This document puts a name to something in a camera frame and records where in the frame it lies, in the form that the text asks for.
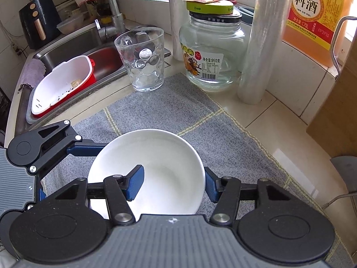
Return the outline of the white bowl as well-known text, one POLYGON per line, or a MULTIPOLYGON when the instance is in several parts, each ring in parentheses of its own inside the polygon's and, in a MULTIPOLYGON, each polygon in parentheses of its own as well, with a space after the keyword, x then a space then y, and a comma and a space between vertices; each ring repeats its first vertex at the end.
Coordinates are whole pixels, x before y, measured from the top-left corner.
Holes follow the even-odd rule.
POLYGON ((144 168, 143 184, 128 204, 142 214, 195 214, 205 193, 205 170, 196 150, 183 138, 156 129, 131 131, 100 151, 88 174, 89 183, 144 168))

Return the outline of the steel kitchen faucet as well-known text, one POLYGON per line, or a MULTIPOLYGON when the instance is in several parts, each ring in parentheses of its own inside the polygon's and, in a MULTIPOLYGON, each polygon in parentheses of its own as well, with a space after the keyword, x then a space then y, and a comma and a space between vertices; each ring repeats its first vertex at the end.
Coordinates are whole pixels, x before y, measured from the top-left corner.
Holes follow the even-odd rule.
POLYGON ((119 10, 116 0, 108 0, 111 10, 111 24, 108 26, 101 26, 97 19, 94 20, 97 27, 99 37, 102 42, 108 41, 112 38, 116 39, 119 35, 125 33, 126 27, 124 23, 123 14, 119 10))

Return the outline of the red white colander basin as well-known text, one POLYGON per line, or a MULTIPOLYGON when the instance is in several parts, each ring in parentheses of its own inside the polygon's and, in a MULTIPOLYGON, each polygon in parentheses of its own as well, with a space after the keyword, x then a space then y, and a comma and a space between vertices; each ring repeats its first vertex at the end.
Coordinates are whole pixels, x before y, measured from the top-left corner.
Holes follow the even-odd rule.
POLYGON ((40 118, 96 82, 95 61, 86 55, 62 62, 35 88, 31 113, 40 118))

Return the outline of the stainless steel sink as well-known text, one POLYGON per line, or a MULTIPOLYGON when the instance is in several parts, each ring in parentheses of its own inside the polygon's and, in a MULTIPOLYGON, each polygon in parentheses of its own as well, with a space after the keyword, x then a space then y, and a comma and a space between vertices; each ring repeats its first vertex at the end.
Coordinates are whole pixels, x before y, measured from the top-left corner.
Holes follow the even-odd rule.
POLYGON ((47 124, 50 120, 56 118, 95 91, 127 74, 114 46, 114 41, 111 39, 108 43, 103 43, 94 24, 88 25, 54 41, 50 45, 37 51, 33 58, 41 61, 45 65, 45 75, 48 75, 62 62, 82 54, 87 55, 95 61, 95 84, 80 91, 79 94, 74 95, 72 98, 67 99, 48 114, 35 119, 33 123, 29 123, 26 120, 26 115, 32 103, 30 95, 35 88, 24 85, 20 90, 21 96, 17 109, 14 131, 16 136, 47 124))

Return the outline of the clear glass mug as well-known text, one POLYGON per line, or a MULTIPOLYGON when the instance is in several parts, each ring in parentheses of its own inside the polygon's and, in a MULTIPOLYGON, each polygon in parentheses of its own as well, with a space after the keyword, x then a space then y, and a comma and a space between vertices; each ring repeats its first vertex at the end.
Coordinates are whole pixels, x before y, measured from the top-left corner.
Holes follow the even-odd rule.
POLYGON ((135 28, 118 36, 114 45, 136 91, 153 91, 163 85, 165 81, 163 29, 135 28))

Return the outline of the bamboo cutting board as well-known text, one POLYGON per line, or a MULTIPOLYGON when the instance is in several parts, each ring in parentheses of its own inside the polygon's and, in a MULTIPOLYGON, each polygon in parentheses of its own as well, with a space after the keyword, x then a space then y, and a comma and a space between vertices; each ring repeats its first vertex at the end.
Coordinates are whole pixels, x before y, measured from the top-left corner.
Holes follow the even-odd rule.
POLYGON ((307 127, 308 135, 331 157, 356 156, 356 39, 327 99, 307 127))

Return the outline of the black air fryer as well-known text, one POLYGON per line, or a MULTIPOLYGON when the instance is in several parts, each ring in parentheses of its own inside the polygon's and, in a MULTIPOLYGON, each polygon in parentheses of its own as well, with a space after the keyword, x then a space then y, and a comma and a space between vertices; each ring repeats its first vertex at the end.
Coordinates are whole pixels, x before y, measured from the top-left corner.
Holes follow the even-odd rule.
POLYGON ((38 50, 60 36, 61 23, 53 0, 32 0, 19 11, 19 18, 32 50, 38 50))

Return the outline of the glass jar green lid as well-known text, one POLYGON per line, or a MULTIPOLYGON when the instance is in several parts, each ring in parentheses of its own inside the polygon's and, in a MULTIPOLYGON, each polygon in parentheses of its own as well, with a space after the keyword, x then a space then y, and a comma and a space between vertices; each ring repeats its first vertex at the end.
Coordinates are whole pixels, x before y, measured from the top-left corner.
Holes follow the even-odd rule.
POLYGON ((185 0, 189 21, 179 30, 187 78, 205 91, 223 91, 241 73, 249 35, 230 0, 185 0))

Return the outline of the tall plastic cup stack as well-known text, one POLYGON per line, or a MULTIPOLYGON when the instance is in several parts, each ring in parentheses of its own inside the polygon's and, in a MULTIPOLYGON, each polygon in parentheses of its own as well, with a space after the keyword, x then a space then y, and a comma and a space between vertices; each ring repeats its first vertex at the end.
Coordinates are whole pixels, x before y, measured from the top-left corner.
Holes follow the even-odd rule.
POLYGON ((255 0, 251 35, 238 83, 238 98, 258 104, 268 86, 291 0, 255 0))

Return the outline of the orange cooking wine jug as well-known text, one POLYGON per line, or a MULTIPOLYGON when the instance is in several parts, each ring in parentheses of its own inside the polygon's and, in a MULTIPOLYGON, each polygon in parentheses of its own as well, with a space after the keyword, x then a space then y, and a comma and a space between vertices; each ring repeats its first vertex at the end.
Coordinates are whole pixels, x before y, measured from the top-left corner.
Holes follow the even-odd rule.
POLYGON ((332 67, 330 48, 339 20, 353 0, 292 0, 283 40, 320 64, 332 67))

